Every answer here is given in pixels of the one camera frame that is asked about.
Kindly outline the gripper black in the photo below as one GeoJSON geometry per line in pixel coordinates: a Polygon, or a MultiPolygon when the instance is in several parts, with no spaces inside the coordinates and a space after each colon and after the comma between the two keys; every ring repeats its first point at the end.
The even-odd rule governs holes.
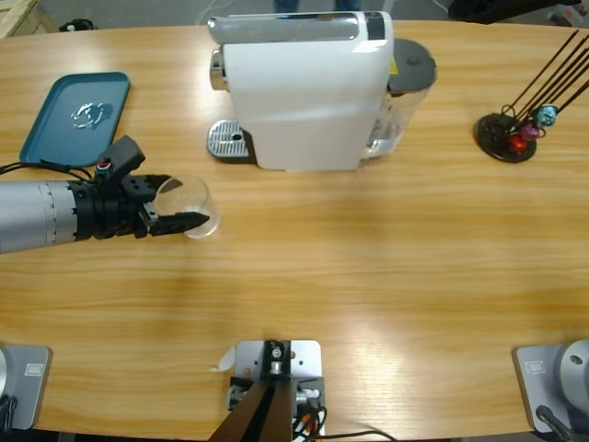
{"type": "MultiPolygon", "coordinates": [[[[140,212],[144,204],[153,202],[159,189],[172,179],[167,174],[125,176],[113,188],[69,180],[68,189],[74,196],[76,239],[107,239],[134,235],[143,238],[148,227],[140,212]]],[[[184,233],[204,225],[210,216],[197,212],[162,215],[149,227],[151,236],[184,233]]]]}

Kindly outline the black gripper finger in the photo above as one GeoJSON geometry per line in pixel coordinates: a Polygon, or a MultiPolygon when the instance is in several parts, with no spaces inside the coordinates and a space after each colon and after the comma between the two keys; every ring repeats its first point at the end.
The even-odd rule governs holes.
{"type": "Polygon", "coordinates": [[[580,0],[456,0],[448,17],[470,23],[496,23],[553,6],[574,6],[580,0]]]}

